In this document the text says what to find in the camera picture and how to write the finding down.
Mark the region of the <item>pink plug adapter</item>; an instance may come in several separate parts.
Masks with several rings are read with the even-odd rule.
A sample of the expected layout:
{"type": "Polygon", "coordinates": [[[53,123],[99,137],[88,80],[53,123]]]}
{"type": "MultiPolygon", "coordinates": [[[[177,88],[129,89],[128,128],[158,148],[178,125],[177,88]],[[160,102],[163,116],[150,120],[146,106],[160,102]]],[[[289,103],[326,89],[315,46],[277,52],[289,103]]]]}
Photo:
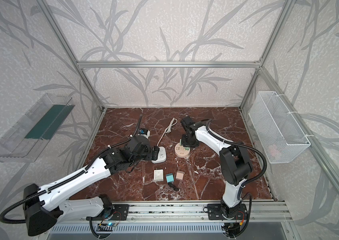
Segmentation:
{"type": "Polygon", "coordinates": [[[177,171],[176,174],[175,174],[175,179],[176,180],[179,180],[179,181],[182,181],[184,178],[184,172],[182,171],[177,171]]]}

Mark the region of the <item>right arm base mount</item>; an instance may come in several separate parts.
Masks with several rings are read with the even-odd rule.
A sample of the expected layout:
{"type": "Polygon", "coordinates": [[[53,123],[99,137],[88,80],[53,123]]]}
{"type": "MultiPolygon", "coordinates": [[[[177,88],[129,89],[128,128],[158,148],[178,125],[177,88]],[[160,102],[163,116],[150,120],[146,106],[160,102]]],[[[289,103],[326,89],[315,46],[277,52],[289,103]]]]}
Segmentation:
{"type": "Polygon", "coordinates": [[[229,208],[225,204],[208,204],[203,211],[208,214],[209,220],[240,220],[247,219],[247,208],[243,203],[229,208]]]}

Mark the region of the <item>pink round power strip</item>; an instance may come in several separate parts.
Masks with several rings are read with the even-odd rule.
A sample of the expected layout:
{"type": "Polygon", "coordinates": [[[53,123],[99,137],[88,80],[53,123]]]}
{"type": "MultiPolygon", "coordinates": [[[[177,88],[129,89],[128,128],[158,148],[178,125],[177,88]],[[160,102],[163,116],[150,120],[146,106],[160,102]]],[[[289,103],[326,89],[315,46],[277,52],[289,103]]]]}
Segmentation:
{"type": "Polygon", "coordinates": [[[190,148],[189,147],[185,147],[186,150],[182,151],[179,149],[179,146],[183,146],[181,143],[177,143],[174,147],[174,152],[175,154],[179,157],[179,158],[186,158],[189,156],[190,154],[190,148]]]}

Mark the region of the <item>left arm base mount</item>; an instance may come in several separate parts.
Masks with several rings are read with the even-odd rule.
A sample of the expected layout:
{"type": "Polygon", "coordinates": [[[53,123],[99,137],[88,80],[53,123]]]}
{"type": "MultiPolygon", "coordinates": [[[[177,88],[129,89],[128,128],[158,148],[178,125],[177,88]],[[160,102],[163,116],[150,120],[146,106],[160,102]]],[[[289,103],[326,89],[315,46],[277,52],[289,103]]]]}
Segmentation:
{"type": "Polygon", "coordinates": [[[111,207],[106,207],[100,214],[99,218],[104,221],[126,221],[129,205],[116,204],[111,207]]]}

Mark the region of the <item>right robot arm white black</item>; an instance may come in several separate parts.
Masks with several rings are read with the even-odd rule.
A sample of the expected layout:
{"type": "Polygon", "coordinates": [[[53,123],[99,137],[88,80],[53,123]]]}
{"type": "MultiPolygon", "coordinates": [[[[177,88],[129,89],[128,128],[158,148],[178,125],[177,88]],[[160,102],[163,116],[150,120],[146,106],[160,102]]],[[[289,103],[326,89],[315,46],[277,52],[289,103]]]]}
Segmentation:
{"type": "Polygon", "coordinates": [[[265,174],[267,161],[261,151],[243,143],[228,140],[213,131],[210,127],[211,121],[211,119],[207,119],[195,122],[189,116],[183,118],[180,123],[185,133],[182,135],[180,143],[190,149],[203,143],[219,155],[221,173],[225,180],[221,206],[225,214],[228,215],[240,204],[243,188],[265,174]],[[262,160],[261,172],[252,178],[249,178],[253,171],[249,151],[257,154],[262,160]]]}

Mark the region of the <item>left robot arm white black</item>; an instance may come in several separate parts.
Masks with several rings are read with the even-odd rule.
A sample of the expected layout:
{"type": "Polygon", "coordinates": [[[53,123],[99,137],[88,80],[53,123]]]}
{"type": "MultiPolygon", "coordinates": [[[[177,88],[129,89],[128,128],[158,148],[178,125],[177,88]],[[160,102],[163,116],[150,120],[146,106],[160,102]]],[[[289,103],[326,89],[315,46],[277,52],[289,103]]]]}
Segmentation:
{"type": "Polygon", "coordinates": [[[70,202],[70,197],[120,171],[133,170],[141,161],[156,161],[163,149],[151,146],[143,135],[107,147],[86,166],[50,184],[31,184],[24,189],[24,198],[0,213],[4,224],[26,224],[33,237],[68,218],[97,217],[108,206],[106,197],[70,202]]]}

